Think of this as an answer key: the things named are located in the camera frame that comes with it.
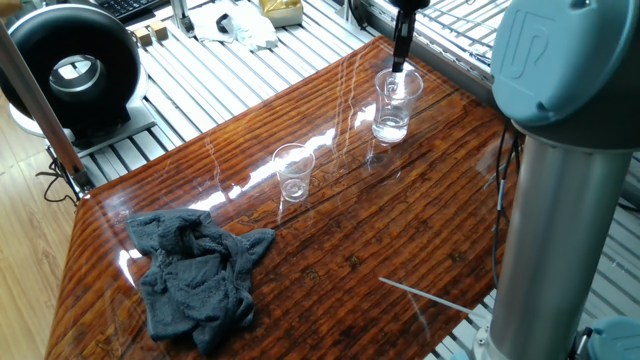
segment clear plastic cup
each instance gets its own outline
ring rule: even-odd
[[[424,84],[415,70],[393,73],[383,70],[376,76],[378,104],[373,119],[373,135],[389,143],[407,135],[409,119]]]
[[[304,200],[309,195],[309,180],[316,158],[313,151],[301,144],[286,144],[273,153],[280,191],[289,201]]]

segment gray cloth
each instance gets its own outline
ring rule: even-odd
[[[191,334],[207,355],[228,330],[252,323],[251,270],[275,239],[273,230],[234,236],[213,225],[209,212],[180,209],[131,215],[127,231],[151,256],[140,280],[151,339]]]

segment glossy table surface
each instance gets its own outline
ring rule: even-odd
[[[47,350],[50,359],[198,358],[188,340],[153,342],[137,284],[150,259],[129,214],[209,210],[242,234],[276,230],[252,274],[253,325],[214,358],[421,359],[464,314],[386,285],[474,307],[493,286],[495,171],[504,118],[428,66],[409,134],[373,138],[376,38],[308,79],[85,195],[77,211]],[[313,148],[306,201],[288,203],[271,155]]]

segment white stick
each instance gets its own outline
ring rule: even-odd
[[[436,297],[436,296],[433,296],[433,295],[427,294],[427,293],[425,293],[425,292],[422,292],[422,291],[416,290],[416,289],[414,289],[414,288],[410,288],[410,287],[405,286],[405,285],[402,285],[402,284],[398,284],[398,283],[397,283],[397,282],[395,282],[395,281],[387,280],[387,279],[385,279],[385,278],[378,278],[378,279],[380,279],[380,281],[385,282],[385,283],[387,283],[387,284],[389,284],[389,285],[393,285],[393,286],[395,286],[395,287],[397,287],[397,288],[400,288],[400,289],[402,289],[402,290],[408,291],[408,292],[410,292],[410,293],[414,293],[414,294],[416,294],[416,295],[420,295],[420,296],[422,296],[422,297],[426,297],[427,299],[431,299],[431,300],[433,300],[433,301],[435,301],[435,302],[439,302],[440,304],[447,305],[447,306],[452,307],[452,308],[454,308],[454,309],[456,309],[456,310],[458,310],[458,311],[466,312],[466,313],[467,313],[467,314],[469,314],[469,315],[477,316],[477,317],[479,317],[479,318],[481,318],[481,319],[484,319],[484,320],[489,320],[489,319],[488,319],[486,316],[484,316],[483,314],[477,313],[477,312],[475,312],[475,311],[473,311],[473,310],[469,310],[469,309],[464,308],[464,307],[462,307],[462,306],[460,306],[460,305],[456,305],[456,304],[454,304],[454,303],[452,303],[452,302],[450,302],[450,301],[447,301],[447,300],[441,299],[441,298],[439,298],[439,297]]]

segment black cable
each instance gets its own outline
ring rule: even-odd
[[[49,183],[49,185],[47,186],[47,188],[44,191],[44,194],[43,194],[44,200],[48,201],[48,202],[57,203],[57,202],[63,202],[65,200],[69,199],[73,203],[74,207],[78,207],[77,200],[79,200],[79,195],[75,191],[75,189],[73,188],[73,184],[71,183],[71,179],[69,178],[69,175],[64,170],[64,167],[62,166],[62,164],[60,164],[60,161],[58,161],[58,158],[56,158],[53,155],[53,152],[51,151],[50,148],[47,148],[47,152],[49,153],[49,156],[51,157],[51,163],[49,164],[49,170],[51,170],[51,172],[41,171],[41,172],[38,172],[36,174],[36,176],[51,176],[51,177],[53,177],[53,180],[51,180],[51,182]],[[71,188],[71,191],[73,191],[73,194],[76,197],[76,199],[73,199],[69,195],[65,195],[62,199],[51,199],[51,198],[49,198],[49,191],[53,187],[53,184],[55,184],[56,181],[58,181],[58,179],[63,179],[63,181]]]
[[[504,146],[504,139],[507,136],[508,129],[509,122],[507,121],[504,124],[504,130],[502,131],[502,136],[500,137],[500,145],[498,145],[498,158],[496,160],[496,190],[498,190],[498,195],[500,195],[500,160],[502,160],[502,147]]]
[[[507,156],[507,161],[505,162],[504,168],[502,170],[502,179],[500,179],[500,160],[502,158],[502,148],[504,147],[504,140],[506,138],[507,131],[509,129],[509,122],[505,123],[504,130],[502,131],[502,136],[500,137],[500,145],[498,147],[498,155],[496,156],[496,185],[498,187],[498,206],[496,213],[496,225],[493,229],[493,245],[491,247],[491,268],[493,272],[493,282],[498,288],[498,267],[496,264],[497,251],[498,251],[498,242],[500,240],[500,218],[503,217],[507,224],[510,223],[509,216],[507,216],[507,212],[504,209],[502,204],[502,198],[504,195],[504,188],[507,183],[507,175],[509,173],[509,166],[511,165],[511,158],[516,158],[516,168],[519,172],[520,170],[520,139],[517,132],[514,132],[514,138],[511,142],[511,148],[509,149],[509,155]]]
[[[356,12],[353,10],[353,3],[351,3],[351,0],[347,0],[347,9],[349,11],[351,11],[351,15],[353,15],[353,18],[356,18]]]
[[[627,210],[627,211],[631,211],[631,212],[640,212],[640,209],[638,209],[637,207],[625,205],[623,203],[618,203],[618,206],[620,206],[620,208],[623,209],[623,210]]]

